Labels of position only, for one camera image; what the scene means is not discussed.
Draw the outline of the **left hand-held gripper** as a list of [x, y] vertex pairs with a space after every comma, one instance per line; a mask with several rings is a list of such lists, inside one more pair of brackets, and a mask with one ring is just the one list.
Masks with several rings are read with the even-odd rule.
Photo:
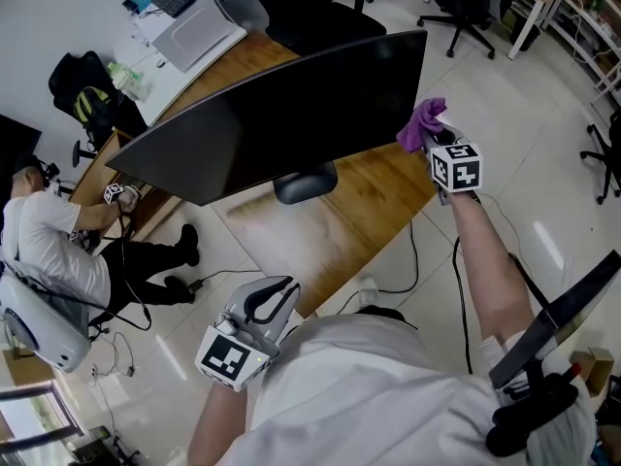
[[[215, 324], [209, 325], [195, 358], [201, 373], [233, 391], [242, 391], [279, 355], [278, 338], [300, 297], [290, 276], [265, 277], [241, 285]], [[255, 323], [259, 308], [284, 290], [268, 323]]]

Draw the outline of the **purple cloth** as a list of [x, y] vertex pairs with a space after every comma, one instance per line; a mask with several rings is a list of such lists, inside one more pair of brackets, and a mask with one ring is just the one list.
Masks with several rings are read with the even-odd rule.
[[412, 115], [398, 134], [397, 143], [407, 152], [416, 152], [423, 148], [424, 137], [438, 135], [443, 131], [443, 123], [438, 116], [446, 110], [443, 97], [423, 100], [414, 108]]

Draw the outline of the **black monitor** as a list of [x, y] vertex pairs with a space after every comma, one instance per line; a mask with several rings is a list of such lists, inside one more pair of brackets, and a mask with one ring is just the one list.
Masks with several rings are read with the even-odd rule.
[[108, 164], [205, 206], [391, 144], [413, 112], [426, 44], [418, 29], [282, 63], [150, 128]]

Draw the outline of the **person's left forearm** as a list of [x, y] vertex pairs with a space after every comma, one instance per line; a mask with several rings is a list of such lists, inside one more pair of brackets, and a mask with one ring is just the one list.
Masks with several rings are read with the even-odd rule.
[[247, 389], [212, 386], [187, 451], [187, 466], [258, 466], [258, 450], [243, 449]]

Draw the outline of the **person's white shoe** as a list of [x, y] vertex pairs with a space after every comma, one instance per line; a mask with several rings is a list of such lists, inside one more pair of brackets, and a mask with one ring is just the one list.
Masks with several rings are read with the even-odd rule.
[[357, 310], [375, 306], [378, 296], [379, 291], [373, 276], [368, 273], [361, 275], [358, 279], [358, 293], [356, 294]]

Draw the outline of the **person's black trousers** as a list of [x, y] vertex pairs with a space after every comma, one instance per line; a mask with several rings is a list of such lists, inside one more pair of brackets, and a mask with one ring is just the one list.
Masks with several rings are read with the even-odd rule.
[[387, 317], [390, 319], [394, 319], [394, 320], [398, 320], [400, 322], [403, 322], [405, 324], [407, 324], [408, 326], [412, 327], [413, 329], [417, 329], [416, 326], [414, 326], [413, 324], [409, 323], [406, 318], [403, 316], [402, 313], [400, 313], [397, 310], [394, 309], [390, 309], [390, 308], [384, 308], [384, 307], [380, 307], [377, 305], [367, 305], [361, 309], [359, 309], [357, 311], [357, 314], [361, 314], [361, 315], [367, 315], [367, 316], [381, 316], [381, 317]]

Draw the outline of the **white shelving unit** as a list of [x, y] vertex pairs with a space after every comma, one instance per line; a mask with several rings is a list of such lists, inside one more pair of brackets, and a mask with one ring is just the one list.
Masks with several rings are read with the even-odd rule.
[[595, 76], [591, 105], [621, 107], [621, 0], [554, 0], [545, 25]]

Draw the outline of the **wooden shelf unit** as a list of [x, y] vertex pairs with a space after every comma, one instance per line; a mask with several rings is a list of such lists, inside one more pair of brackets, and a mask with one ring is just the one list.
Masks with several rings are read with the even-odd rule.
[[108, 185], [112, 183], [133, 184], [140, 191], [142, 198], [130, 217], [126, 218], [123, 223], [132, 224], [134, 230], [132, 239], [142, 242], [176, 210], [181, 200], [106, 165], [108, 160], [130, 141], [131, 138], [127, 134], [114, 129], [112, 136], [97, 155], [91, 156], [91, 162], [73, 190], [70, 201], [85, 206], [100, 204], [104, 202], [104, 193]]

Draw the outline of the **black floor equipment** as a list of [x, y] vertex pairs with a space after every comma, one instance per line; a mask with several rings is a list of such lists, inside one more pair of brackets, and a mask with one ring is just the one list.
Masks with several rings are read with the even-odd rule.
[[67, 444], [71, 460], [67, 466], [140, 466], [137, 449], [127, 448], [116, 432], [97, 426]]

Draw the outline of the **white box appliance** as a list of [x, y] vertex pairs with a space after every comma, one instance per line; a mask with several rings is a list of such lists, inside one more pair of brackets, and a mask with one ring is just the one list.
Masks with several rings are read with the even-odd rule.
[[157, 38], [154, 48], [181, 72], [243, 29], [227, 17], [217, 0], [197, 0]]

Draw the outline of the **green black backpack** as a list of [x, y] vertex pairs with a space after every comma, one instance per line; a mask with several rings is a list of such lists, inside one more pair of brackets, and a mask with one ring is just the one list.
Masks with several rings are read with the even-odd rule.
[[87, 86], [76, 97], [74, 117], [88, 132], [110, 130], [114, 123], [110, 96], [99, 88]]

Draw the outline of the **cardboard box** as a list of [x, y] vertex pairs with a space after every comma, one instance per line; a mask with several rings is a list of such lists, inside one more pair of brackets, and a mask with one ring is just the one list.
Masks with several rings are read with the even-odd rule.
[[614, 357], [607, 349], [589, 348], [575, 350], [570, 356], [570, 363], [577, 364], [589, 394], [599, 396], [606, 388], [614, 366]]

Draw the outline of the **black keyboard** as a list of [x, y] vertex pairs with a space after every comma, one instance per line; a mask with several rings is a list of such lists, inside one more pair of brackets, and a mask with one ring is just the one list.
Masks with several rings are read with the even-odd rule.
[[195, 1], [196, 0], [151, 0], [151, 4], [163, 14], [176, 18], [188, 7], [193, 5]]

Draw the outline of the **black shoulder mount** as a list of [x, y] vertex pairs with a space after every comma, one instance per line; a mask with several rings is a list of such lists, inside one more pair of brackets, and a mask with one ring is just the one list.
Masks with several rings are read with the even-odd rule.
[[494, 427], [486, 436], [486, 447], [497, 457], [514, 455], [527, 446], [530, 434], [553, 420], [575, 403], [578, 389], [572, 384], [581, 373], [574, 363], [562, 374], [542, 371], [542, 361], [526, 366], [529, 389], [517, 402], [493, 414]]

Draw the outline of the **large black wall screen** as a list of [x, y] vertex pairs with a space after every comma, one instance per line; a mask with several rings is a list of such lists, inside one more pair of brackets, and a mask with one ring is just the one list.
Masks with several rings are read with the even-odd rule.
[[0, 210], [10, 199], [17, 161], [34, 153], [41, 135], [41, 130], [0, 114]]

